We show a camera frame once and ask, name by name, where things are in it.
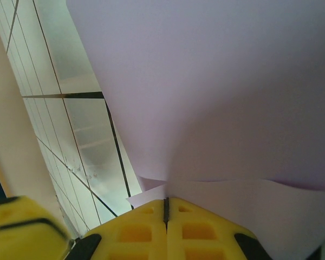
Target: black stripe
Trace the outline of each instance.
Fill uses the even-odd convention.
[[[34,98],[34,99],[104,99],[103,93],[101,91],[52,94],[52,95],[22,96],[22,97],[23,98]]]
[[[111,208],[109,206],[107,206],[107,204],[105,202],[102,201],[102,199],[99,198],[98,195],[95,194],[95,192],[93,192],[91,189],[89,189],[89,190],[95,196],[95,198],[97,198],[99,200],[99,202],[108,209],[108,211],[110,211],[115,217],[118,216],[116,213],[114,213],[113,210],[111,210]]]
[[[113,134],[113,138],[114,138],[115,147],[117,149],[117,154],[118,154],[118,158],[119,158],[119,163],[120,163],[121,171],[123,173],[123,178],[124,178],[124,183],[125,183],[126,191],[128,193],[128,196],[131,197],[131,193],[130,193],[130,189],[129,189],[129,183],[128,183],[128,179],[126,178],[124,163],[123,163],[123,159],[121,157],[121,152],[120,152],[120,148],[119,148],[119,144],[118,144],[118,140],[117,140],[117,135],[115,133],[115,129],[114,129],[114,124],[113,124],[111,112],[109,111],[109,108],[108,108],[108,105],[107,105],[106,100],[105,100],[105,104],[106,104],[106,109],[107,109],[107,114],[108,114],[108,118],[109,118],[110,127],[112,129],[112,134]]]
[[[166,199],[164,199],[164,223],[166,225],[166,233],[167,233],[167,225],[169,219],[170,219],[170,199],[167,197]]]
[[[91,260],[101,241],[101,235],[92,234],[79,240],[65,260]]]
[[[46,225],[50,226],[51,228],[53,228],[64,240],[68,240],[68,237],[65,234],[65,232],[62,231],[56,224],[54,224],[52,221],[50,221],[47,218],[36,218],[36,219],[27,220],[27,221],[3,225],[3,226],[0,226],[0,230],[20,228],[22,226],[35,225],[35,224],[46,224]]]
[[[0,205],[15,202],[19,197],[11,197],[7,199],[0,199]]]
[[[13,19],[12,19],[12,24],[11,24],[11,28],[10,28],[10,36],[9,36],[9,40],[7,41],[6,53],[8,53],[8,51],[9,51],[10,41],[11,41],[11,38],[12,38],[13,25],[15,24],[15,19],[16,19],[16,15],[17,15],[17,9],[18,9],[19,1],[20,0],[16,1],[15,11],[13,13]]]
[[[320,260],[321,259],[321,246],[317,248],[317,250],[312,253],[307,260]]]
[[[257,239],[242,233],[236,233],[234,237],[247,260],[272,260]]]

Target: paper sheet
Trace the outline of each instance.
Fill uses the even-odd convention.
[[[325,0],[68,0],[135,173],[325,189]]]
[[[130,198],[127,198],[127,200],[130,202],[131,205],[134,206],[134,208],[136,208],[148,202],[151,202],[152,200],[165,199],[165,198],[166,198],[166,185],[161,185],[152,188],[148,191],[137,194],[135,196],[132,196]]]
[[[273,259],[305,260],[325,241],[325,192],[267,180],[175,181],[128,200],[183,198],[251,230]]]
[[[141,186],[142,191],[148,191],[152,188],[166,184],[166,181],[163,180],[146,179],[140,176],[137,176],[137,180]]]

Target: yellow plastic object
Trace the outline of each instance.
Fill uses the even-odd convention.
[[[0,203],[0,260],[61,260],[69,233],[27,197]]]
[[[234,235],[249,230],[185,200],[170,198],[167,259],[246,260]]]
[[[246,260],[234,235],[255,236],[247,229],[182,199],[154,200],[123,214],[86,236],[102,240],[91,260]]]
[[[90,230],[102,240],[92,260],[166,260],[163,201],[154,200]]]

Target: rectangular cutout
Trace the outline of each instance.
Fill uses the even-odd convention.
[[[226,260],[222,250],[185,249],[185,260]]]
[[[140,213],[143,213],[143,214],[153,214],[154,213],[154,210],[153,210],[153,208],[148,207],[148,208],[145,208],[145,209],[141,210]]]
[[[183,239],[217,239],[213,227],[208,223],[186,223],[182,228]]]
[[[179,212],[192,212],[192,210],[188,209],[188,208],[185,207],[185,206],[179,206],[179,207],[178,207],[178,211],[179,211]]]
[[[120,242],[150,242],[152,241],[152,229],[148,225],[132,224],[122,228],[119,237]]]

